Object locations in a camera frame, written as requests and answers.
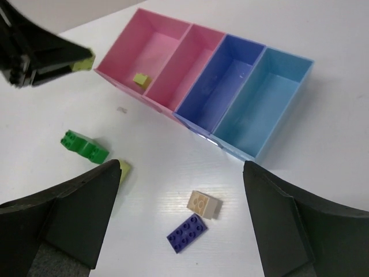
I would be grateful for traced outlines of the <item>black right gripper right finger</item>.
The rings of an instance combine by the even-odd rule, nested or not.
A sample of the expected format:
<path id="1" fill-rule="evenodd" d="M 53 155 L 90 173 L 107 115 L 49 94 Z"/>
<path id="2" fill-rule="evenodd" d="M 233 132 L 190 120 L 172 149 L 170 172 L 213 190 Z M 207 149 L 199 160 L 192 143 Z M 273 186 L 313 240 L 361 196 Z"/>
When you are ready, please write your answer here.
<path id="1" fill-rule="evenodd" d="M 244 188 L 265 276 L 368 276 L 368 212 L 301 189 L 252 161 Z"/>

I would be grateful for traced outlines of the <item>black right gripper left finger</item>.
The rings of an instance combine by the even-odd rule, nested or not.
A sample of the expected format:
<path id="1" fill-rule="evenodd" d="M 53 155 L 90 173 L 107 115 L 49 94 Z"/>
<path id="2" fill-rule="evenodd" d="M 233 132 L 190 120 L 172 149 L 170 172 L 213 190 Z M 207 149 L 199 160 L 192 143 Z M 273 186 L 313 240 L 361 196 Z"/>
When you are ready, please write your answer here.
<path id="1" fill-rule="evenodd" d="M 1 276 L 89 276 L 121 183 L 114 159 L 1 204 Z"/>

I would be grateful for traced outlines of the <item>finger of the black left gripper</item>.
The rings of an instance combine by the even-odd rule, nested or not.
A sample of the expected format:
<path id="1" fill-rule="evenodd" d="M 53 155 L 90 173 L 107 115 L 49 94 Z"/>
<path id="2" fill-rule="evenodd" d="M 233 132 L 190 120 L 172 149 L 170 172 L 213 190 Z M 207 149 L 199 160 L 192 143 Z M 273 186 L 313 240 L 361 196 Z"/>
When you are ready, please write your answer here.
<path id="1" fill-rule="evenodd" d="M 89 48 L 53 34 L 1 1 L 1 73 L 17 88 L 39 86 L 72 72 Z"/>

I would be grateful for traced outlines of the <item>yellow-green small lego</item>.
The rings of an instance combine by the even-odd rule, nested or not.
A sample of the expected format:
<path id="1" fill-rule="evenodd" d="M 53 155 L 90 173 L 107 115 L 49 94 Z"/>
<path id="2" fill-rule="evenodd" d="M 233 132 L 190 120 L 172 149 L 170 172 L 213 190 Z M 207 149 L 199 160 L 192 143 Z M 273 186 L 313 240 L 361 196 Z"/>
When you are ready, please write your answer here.
<path id="1" fill-rule="evenodd" d="M 91 48 L 89 49 L 89 52 L 91 54 L 89 58 L 86 58 L 82 61 L 77 61 L 70 66 L 72 72 L 90 71 L 92 69 L 96 56 Z"/>

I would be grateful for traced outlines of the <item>green stepped lego brick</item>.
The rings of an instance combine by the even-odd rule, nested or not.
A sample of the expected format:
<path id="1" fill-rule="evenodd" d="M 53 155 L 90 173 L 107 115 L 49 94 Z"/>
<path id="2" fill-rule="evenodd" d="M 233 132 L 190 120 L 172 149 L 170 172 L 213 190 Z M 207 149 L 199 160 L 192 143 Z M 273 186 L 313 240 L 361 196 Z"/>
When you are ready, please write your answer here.
<path id="1" fill-rule="evenodd" d="M 103 164 L 110 154 L 95 140 L 72 130 L 68 130 L 60 142 L 69 151 L 77 153 L 94 164 Z"/>

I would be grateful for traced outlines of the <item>green and yellow lego stack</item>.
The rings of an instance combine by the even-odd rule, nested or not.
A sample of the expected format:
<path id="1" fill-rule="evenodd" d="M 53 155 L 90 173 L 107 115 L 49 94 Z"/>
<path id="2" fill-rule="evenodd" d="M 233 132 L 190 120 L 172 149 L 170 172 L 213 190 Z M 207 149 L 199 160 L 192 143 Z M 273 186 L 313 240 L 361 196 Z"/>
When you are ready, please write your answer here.
<path id="1" fill-rule="evenodd" d="M 119 160 L 119 165 L 121 169 L 121 177 L 120 177 L 119 184 L 122 184 L 124 183 L 125 179 L 127 178 L 127 176 L 129 175 L 131 171 L 131 164 L 125 160 Z"/>

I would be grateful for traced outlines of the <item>beige lego brick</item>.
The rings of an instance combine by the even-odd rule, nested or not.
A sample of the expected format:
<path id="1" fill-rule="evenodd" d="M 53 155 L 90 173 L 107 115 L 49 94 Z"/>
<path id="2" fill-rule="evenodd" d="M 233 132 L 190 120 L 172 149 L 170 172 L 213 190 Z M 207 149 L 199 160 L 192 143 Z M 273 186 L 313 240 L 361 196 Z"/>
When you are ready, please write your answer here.
<path id="1" fill-rule="evenodd" d="M 204 219 L 217 219 L 223 201 L 208 194 L 193 190 L 187 203 L 187 209 Z"/>

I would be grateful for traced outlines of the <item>dark purple lego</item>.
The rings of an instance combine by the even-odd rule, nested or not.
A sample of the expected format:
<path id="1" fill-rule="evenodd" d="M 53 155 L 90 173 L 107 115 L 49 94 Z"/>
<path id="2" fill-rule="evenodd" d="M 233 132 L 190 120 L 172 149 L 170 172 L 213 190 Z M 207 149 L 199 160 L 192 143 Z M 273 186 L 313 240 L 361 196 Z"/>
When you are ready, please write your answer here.
<path id="1" fill-rule="evenodd" d="M 197 238 L 199 238 L 208 227 L 197 214 L 192 214 L 173 232 L 167 235 L 167 240 L 176 254 L 185 250 Z"/>

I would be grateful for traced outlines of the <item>yellow-green sloped lego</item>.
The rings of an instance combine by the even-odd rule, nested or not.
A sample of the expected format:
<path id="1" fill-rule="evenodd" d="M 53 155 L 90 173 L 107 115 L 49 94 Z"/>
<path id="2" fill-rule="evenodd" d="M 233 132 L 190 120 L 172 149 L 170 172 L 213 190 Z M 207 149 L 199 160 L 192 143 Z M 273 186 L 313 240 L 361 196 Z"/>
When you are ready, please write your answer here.
<path id="1" fill-rule="evenodd" d="M 150 86 L 152 82 L 152 78 L 149 75 L 145 75 L 143 73 L 136 73 L 133 78 L 133 81 L 140 88 L 142 88 L 143 90 L 146 90 Z"/>

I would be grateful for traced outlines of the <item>large pink container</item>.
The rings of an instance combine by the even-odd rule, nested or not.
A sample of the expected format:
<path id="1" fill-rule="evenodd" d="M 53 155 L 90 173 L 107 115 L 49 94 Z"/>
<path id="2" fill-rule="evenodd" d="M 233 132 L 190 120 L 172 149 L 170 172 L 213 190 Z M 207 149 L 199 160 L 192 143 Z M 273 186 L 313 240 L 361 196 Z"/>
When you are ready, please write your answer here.
<path id="1" fill-rule="evenodd" d="M 128 95 L 141 99 L 145 90 L 133 78 L 155 79 L 191 24 L 137 9 L 95 71 Z"/>

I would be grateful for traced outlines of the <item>light blue container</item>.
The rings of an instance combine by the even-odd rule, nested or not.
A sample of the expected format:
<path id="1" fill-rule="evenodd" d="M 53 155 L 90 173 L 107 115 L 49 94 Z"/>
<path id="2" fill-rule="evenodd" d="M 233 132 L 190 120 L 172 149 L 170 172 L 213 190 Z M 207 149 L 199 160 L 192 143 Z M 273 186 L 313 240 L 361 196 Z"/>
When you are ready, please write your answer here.
<path id="1" fill-rule="evenodd" d="M 313 64 L 267 48 L 210 138 L 242 161 L 262 160 L 304 90 Z"/>

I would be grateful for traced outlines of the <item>small pink container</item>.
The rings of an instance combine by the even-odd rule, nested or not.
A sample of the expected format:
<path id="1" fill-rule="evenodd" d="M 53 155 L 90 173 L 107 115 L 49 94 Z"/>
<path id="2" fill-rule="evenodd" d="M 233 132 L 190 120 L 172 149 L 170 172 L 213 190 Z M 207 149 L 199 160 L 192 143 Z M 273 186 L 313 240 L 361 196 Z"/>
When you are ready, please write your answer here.
<path id="1" fill-rule="evenodd" d="M 143 98 L 161 112 L 174 112 L 224 36 L 224 32 L 197 24 L 191 25 Z"/>

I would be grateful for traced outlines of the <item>purple-blue container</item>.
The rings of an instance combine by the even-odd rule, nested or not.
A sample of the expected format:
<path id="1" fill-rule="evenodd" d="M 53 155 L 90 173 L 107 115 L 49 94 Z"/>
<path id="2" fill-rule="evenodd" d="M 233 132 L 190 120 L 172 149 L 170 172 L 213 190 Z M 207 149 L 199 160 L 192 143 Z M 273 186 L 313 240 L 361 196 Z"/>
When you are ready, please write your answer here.
<path id="1" fill-rule="evenodd" d="M 174 116 L 203 136 L 215 130 L 266 46 L 225 35 Z"/>

